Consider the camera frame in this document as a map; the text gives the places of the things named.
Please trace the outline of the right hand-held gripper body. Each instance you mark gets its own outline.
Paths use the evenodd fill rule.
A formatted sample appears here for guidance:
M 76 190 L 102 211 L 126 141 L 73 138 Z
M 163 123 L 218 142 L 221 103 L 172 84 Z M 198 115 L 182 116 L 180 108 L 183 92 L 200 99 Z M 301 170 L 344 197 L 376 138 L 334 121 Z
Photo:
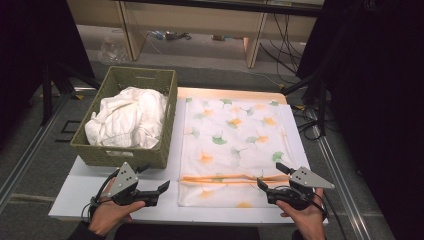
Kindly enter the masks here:
M 333 183 L 305 167 L 300 167 L 292 175 L 287 176 L 288 186 L 275 187 L 273 188 L 275 192 L 266 193 L 269 204 L 275 204 L 281 200 L 296 210 L 304 210 L 312 204 L 316 188 L 335 188 Z

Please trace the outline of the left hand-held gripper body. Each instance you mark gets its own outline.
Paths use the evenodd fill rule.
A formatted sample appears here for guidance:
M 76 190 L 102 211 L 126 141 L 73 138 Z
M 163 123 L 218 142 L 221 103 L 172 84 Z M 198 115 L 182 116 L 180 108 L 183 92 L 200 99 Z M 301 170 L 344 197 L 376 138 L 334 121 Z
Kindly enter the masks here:
M 128 162 L 107 177 L 99 189 L 99 202 L 111 200 L 119 206 L 130 205 L 137 201 L 144 201 L 146 207 L 156 206 L 160 193 L 154 191 L 140 191 L 137 189 L 139 178 Z

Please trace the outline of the green woven basket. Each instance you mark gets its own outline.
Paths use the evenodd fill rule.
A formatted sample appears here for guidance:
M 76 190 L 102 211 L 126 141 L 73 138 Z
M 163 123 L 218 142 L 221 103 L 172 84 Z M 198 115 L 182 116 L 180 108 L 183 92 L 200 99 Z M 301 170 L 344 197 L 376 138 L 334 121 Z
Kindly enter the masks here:
M 103 98 L 113 97 L 127 87 L 153 89 L 167 98 L 159 142 L 152 149 L 91 145 L 85 133 L 85 124 L 90 120 L 91 114 L 99 111 Z M 128 162 L 132 167 L 149 164 L 153 169 L 165 169 L 173 132 L 177 87 L 175 70 L 110 67 L 70 145 L 89 166 L 120 167 Z

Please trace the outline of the white cloth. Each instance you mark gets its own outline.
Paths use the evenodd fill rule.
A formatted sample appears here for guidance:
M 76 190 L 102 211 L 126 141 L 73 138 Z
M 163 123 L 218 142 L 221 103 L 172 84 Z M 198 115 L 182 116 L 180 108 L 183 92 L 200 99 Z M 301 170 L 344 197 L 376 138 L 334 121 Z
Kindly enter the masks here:
M 89 144 L 152 149 L 159 143 L 167 100 L 157 90 L 136 87 L 103 98 L 84 126 Z

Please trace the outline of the leaf print pillowcase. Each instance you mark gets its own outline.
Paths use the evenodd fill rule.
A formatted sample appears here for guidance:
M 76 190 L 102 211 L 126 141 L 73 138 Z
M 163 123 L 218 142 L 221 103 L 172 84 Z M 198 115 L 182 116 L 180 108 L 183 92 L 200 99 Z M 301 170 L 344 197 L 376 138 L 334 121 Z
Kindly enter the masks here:
M 257 186 L 288 183 L 276 168 L 296 166 L 283 106 L 274 100 L 188 97 L 185 101 L 178 204 L 201 208 L 265 208 Z

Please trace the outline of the person's left hand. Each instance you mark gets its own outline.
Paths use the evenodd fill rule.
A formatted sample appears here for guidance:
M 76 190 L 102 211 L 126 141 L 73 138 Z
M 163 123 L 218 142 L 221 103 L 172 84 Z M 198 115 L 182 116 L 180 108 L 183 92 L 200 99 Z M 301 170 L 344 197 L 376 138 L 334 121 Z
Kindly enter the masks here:
M 88 229 L 96 235 L 105 237 L 117 225 L 131 222 L 131 214 L 144 206 L 144 201 L 137 201 L 125 206 L 119 206 L 113 201 L 104 202 L 96 209 Z

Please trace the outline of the person's right hand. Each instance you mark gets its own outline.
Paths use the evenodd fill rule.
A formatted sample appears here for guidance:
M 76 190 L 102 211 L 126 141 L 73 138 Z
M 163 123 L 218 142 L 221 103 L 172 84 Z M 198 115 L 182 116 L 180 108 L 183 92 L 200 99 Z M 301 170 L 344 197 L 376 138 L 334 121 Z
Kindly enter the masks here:
M 324 190 L 317 188 L 315 191 L 315 196 L 313 201 L 316 205 L 310 205 L 308 208 L 305 208 L 302 211 L 292 208 L 288 203 L 278 200 L 276 205 L 282 210 L 282 217 L 290 217 L 295 225 L 297 226 L 296 230 L 301 232 L 323 232 L 323 213 L 319 210 L 319 207 L 322 205 L 322 196 Z

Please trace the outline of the person's dark legs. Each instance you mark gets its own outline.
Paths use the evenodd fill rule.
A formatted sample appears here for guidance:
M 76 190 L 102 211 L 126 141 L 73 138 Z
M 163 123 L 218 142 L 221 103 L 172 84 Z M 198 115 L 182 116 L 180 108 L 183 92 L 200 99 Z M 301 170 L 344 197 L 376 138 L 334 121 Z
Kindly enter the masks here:
M 122 224 L 114 240 L 260 240 L 256 227 Z

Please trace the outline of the black metal stand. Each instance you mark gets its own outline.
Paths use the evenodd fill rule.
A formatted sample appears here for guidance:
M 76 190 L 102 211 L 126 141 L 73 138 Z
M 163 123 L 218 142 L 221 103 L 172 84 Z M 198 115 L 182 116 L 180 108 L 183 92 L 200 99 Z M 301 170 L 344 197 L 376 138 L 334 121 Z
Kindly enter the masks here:
M 52 86 L 55 86 L 58 89 L 60 96 L 71 96 L 75 92 L 75 87 L 69 80 L 70 77 L 75 77 L 96 90 L 98 90 L 101 86 L 100 82 L 96 78 L 85 75 L 62 62 L 50 61 L 46 63 L 42 70 L 42 74 L 42 126 L 46 125 L 48 121 L 53 118 L 53 109 L 55 106 L 58 106 L 58 104 L 55 106 L 53 105 Z
M 305 87 L 302 101 L 305 105 L 312 105 L 318 101 L 317 118 L 312 121 L 311 126 L 317 126 L 319 130 L 318 138 L 326 135 L 325 131 L 325 106 L 326 106 L 326 85 L 322 77 L 311 74 L 290 87 L 284 87 L 281 93 L 285 96 Z

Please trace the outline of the dark curtain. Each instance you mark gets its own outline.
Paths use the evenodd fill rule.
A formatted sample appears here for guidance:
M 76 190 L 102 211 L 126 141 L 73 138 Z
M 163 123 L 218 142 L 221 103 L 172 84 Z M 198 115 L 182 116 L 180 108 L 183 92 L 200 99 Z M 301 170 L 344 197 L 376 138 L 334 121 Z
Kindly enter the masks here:
M 366 0 L 327 81 L 395 240 L 424 240 L 424 0 Z
M 35 91 L 71 77 L 99 86 L 67 0 L 0 0 L 0 148 Z

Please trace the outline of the clear plastic bag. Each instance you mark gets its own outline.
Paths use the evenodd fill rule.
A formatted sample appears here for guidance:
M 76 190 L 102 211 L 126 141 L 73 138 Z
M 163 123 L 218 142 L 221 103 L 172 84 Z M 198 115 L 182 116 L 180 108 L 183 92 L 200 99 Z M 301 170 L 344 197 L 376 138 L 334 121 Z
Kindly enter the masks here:
M 102 39 L 98 59 L 105 65 L 125 64 L 130 60 L 124 42 L 111 37 Z

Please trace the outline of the metal floor rail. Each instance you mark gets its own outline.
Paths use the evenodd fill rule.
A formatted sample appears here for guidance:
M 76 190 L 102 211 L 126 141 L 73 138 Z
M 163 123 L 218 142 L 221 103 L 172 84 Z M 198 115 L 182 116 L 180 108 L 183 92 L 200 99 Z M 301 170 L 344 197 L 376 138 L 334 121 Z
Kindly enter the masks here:
M 57 122 L 58 116 L 67 102 L 71 99 L 71 94 L 61 94 L 53 107 L 51 117 L 38 128 L 35 136 L 32 138 L 29 146 L 15 164 L 14 168 L 7 175 L 5 182 L 0 186 L 0 213 L 6 207 L 12 193 L 17 188 L 19 182 L 29 169 L 33 159 L 39 152 L 41 146 L 47 139 L 52 127 Z
M 371 240 L 365 213 L 372 200 L 347 148 L 338 137 L 321 136 L 317 144 L 327 167 L 326 173 L 336 186 L 327 193 L 334 219 L 346 240 Z

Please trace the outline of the light wooden desk frame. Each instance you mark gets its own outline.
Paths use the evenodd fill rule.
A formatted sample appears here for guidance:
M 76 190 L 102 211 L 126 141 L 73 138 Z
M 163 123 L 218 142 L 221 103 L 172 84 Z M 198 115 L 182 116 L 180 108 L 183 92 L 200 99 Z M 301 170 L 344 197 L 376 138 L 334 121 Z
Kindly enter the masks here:
M 131 3 L 115 0 L 67 0 L 78 25 L 120 27 L 129 59 L 138 59 L 151 30 L 240 37 L 247 66 L 255 65 L 259 41 L 279 38 L 286 29 L 294 42 L 307 42 L 314 17 L 218 10 L 199 7 Z

